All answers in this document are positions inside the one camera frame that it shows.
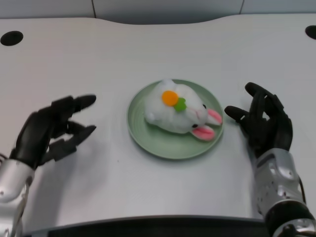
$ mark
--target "pink rabbit ear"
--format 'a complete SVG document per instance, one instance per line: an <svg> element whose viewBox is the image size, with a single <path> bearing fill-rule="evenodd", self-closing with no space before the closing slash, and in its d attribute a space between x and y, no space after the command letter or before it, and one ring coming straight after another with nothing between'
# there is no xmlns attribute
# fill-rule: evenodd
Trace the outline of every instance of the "pink rabbit ear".
<svg viewBox="0 0 316 237"><path fill-rule="evenodd" d="M210 141L215 137L215 132L209 126L197 127L191 132L195 137L201 140Z"/></svg>
<svg viewBox="0 0 316 237"><path fill-rule="evenodd" d="M213 124L213 125L221 125L223 123L222 116L217 113L215 110L208 109L207 110L208 116L206 123Z"/></svg>

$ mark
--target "white table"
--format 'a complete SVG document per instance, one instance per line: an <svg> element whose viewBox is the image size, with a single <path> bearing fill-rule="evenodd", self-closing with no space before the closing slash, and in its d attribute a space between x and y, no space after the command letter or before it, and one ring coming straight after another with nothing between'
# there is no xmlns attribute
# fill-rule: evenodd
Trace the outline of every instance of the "white table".
<svg viewBox="0 0 316 237"><path fill-rule="evenodd" d="M276 93L293 122L291 152L316 214L316 14L239 15L188 25L123 25L98 19L0 20L0 151L9 155L30 112L66 95L95 93L74 116L97 129L77 153L36 171L25 233L147 215L260 218L252 170L238 126L225 117L214 150L172 162L148 155L128 135L133 95L164 78L193 80L223 107L248 109L244 85Z"/></svg>

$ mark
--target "robotic arm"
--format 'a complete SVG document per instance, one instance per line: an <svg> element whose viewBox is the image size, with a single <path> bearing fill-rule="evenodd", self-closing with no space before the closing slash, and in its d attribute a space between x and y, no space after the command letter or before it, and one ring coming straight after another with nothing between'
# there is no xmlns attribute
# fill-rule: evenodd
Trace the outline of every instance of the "robotic arm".
<svg viewBox="0 0 316 237"><path fill-rule="evenodd" d="M249 112L228 106L225 112L240 124L257 158L254 171L257 208L272 237L315 237L316 221L289 152L292 123L276 95L248 83L253 96ZM263 118L265 112L270 119Z"/></svg>
<svg viewBox="0 0 316 237"><path fill-rule="evenodd" d="M21 217L36 168L74 153L76 146L94 131L93 125L85 127L68 119L95 100L95 95L76 99L69 96L29 116L9 159L4 159L0 166L0 237L20 237ZM51 139L64 134L73 136L68 141L59 139L50 144Z"/></svg>

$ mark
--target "white plush rabbit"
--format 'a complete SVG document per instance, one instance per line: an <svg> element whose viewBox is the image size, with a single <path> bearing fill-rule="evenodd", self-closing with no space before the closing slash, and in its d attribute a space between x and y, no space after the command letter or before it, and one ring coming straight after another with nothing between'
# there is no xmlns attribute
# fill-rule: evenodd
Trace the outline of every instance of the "white plush rabbit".
<svg viewBox="0 0 316 237"><path fill-rule="evenodd" d="M145 119L175 133L192 133L201 140L212 140L215 132L206 123L221 125L222 117L207 109L193 89L171 79L159 82L145 100Z"/></svg>

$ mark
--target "round plate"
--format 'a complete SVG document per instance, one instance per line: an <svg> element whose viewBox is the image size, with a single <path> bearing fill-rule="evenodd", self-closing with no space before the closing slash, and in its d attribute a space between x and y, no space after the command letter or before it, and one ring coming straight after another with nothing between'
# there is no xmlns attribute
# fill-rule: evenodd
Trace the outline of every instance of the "round plate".
<svg viewBox="0 0 316 237"><path fill-rule="evenodd" d="M173 79L173 81L176 84L184 84L191 87L208 108L217 111L223 117L221 105L215 96L207 89L187 80ZM140 90L134 96L128 107L128 129L136 143L149 153L168 159L192 158L213 147L223 133L223 125L211 125L216 134L215 138L211 141L202 141L191 133L171 133L145 121L145 98L158 83L159 81L154 82Z"/></svg>

